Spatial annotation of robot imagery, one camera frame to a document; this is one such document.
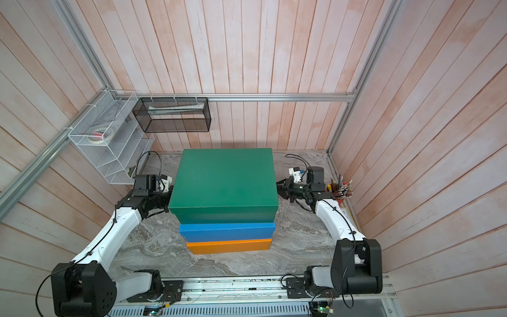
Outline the green shoebox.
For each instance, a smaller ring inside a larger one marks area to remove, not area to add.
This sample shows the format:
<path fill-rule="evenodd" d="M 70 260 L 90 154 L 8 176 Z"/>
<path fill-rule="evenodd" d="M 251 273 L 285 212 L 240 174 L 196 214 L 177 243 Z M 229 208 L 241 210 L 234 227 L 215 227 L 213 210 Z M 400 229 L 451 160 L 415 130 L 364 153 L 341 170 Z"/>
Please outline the green shoebox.
<path fill-rule="evenodd" d="M 271 149 L 186 149 L 168 208 L 183 225 L 273 223 L 279 209 Z"/>

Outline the blue shoebox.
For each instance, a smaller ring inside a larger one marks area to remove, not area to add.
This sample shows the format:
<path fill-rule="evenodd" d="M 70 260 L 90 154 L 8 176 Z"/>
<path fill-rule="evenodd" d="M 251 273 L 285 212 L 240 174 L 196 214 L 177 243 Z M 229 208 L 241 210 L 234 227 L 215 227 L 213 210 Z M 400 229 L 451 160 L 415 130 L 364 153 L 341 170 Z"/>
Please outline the blue shoebox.
<path fill-rule="evenodd" d="M 275 230 L 275 223 L 223 223 L 179 226 L 179 233 L 189 243 L 271 239 Z"/>

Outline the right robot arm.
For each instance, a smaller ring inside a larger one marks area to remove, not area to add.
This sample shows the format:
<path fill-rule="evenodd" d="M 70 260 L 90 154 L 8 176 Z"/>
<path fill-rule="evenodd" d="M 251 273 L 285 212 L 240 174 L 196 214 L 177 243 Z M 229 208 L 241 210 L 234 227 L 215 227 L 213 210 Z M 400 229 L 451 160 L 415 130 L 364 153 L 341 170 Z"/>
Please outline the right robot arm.
<path fill-rule="evenodd" d="M 291 203 L 304 201 L 335 241 L 330 265 L 307 267 L 305 291 L 312 296 L 332 291 L 340 295 L 382 292 L 382 248 L 377 240 L 359 232 L 353 218 L 340 208 L 335 195 L 327 190 L 322 167 L 290 168 L 289 177 L 277 182 L 277 192 Z"/>

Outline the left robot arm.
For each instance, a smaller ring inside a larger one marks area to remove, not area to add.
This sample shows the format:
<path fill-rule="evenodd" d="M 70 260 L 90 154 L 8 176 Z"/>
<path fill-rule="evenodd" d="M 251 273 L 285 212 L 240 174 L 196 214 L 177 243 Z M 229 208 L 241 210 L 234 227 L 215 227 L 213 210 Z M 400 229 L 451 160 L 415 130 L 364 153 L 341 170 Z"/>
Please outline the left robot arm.
<path fill-rule="evenodd" d="M 142 220 L 168 212 L 172 178 L 140 174 L 134 187 L 117 202 L 112 217 L 92 242 L 69 263 L 51 272 L 52 297 L 57 316 L 106 316 L 113 306 L 137 295 L 157 301 L 164 284 L 157 269 L 144 269 L 113 279 L 108 271 L 115 255 Z"/>

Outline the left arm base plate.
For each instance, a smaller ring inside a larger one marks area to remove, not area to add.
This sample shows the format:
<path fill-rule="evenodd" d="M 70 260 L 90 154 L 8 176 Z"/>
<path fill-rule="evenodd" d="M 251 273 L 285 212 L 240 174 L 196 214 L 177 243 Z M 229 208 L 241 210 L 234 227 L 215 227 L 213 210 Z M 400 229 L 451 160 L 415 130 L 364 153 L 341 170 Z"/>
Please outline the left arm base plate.
<path fill-rule="evenodd" d="M 165 302 L 181 301 L 184 282 L 182 280 L 162 280 L 156 282 L 147 292 L 129 297 L 127 302 Z"/>

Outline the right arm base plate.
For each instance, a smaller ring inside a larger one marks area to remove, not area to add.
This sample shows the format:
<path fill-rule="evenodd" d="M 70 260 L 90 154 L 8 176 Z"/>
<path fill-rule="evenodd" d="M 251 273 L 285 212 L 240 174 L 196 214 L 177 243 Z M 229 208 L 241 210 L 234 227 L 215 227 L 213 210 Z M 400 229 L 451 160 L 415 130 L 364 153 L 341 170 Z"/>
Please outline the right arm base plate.
<path fill-rule="evenodd" d="M 339 296 L 335 289 L 327 287 L 307 286 L 302 277 L 284 276 L 281 279 L 281 285 L 287 292 L 289 299 L 334 299 Z"/>

